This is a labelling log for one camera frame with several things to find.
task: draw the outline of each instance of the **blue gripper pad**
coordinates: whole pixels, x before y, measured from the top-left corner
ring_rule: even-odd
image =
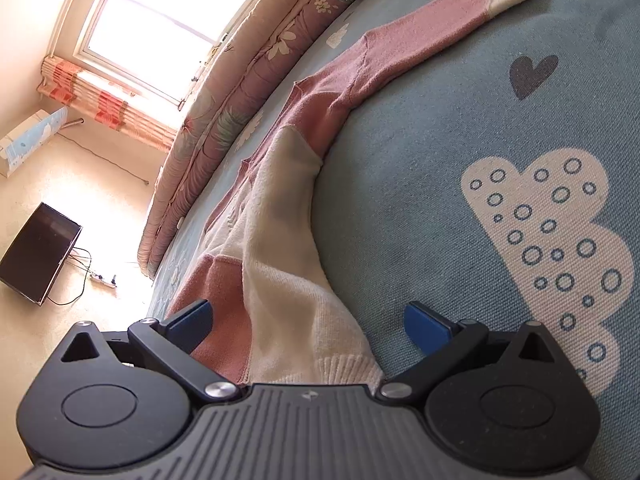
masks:
[[[404,308],[404,332],[425,355],[442,348],[458,331],[455,323],[418,301]]]

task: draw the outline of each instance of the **orange curtain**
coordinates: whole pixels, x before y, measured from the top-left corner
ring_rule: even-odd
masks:
[[[142,96],[132,96],[124,88],[56,56],[44,59],[42,77],[38,92],[113,130],[163,152],[168,152],[174,142],[179,118],[154,110],[155,105]]]

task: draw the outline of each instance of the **beige wall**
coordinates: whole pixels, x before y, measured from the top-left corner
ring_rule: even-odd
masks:
[[[64,0],[0,0],[0,133],[39,108],[40,65]]]

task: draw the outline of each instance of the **television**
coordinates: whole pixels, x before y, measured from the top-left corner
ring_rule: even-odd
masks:
[[[42,305],[81,232],[82,226],[41,203],[0,261],[0,282]]]

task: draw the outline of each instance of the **power cord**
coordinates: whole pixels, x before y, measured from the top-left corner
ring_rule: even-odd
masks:
[[[92,258],[91,258],[91,253],[89,251],[87,251],[86,249],[81,249],[80,247],[74,247],[74,250],[76,251],[84,251],[85,253],[88,254],[88,259],[89,259],[89,264],[85,265],[84,263],[82,263],[78,258],[76,258],[75,256],[73,256],[72,254],[69,254],[68,259],[70,260],[74,260],[76,262],[78,262],[79,264],[82,265],[82,267],[76,265],[76,264],[70,264],[74,267],[77,267],[78,269],[84,270],[84,280],[82,280],[82,292],[80,292],[80,294],[78,294],[78,296],[76,296],[75,298],[73,298],[71,301],[67,301],[66,303],[58,303],[56,301],[53,301],[49,296],[47,297],[47,299],[53,303],[56,304],[57,306],[66,306],[66,305],[70,305],[72,303],[75,303],[77,300],[79,300],[80,298],[82,298],[82,295],[84,294],[84,288],[86,287],[86,279],[89,277],[89,272],[90,272],[90,268],[91,268],[91,262],[92,262]]]

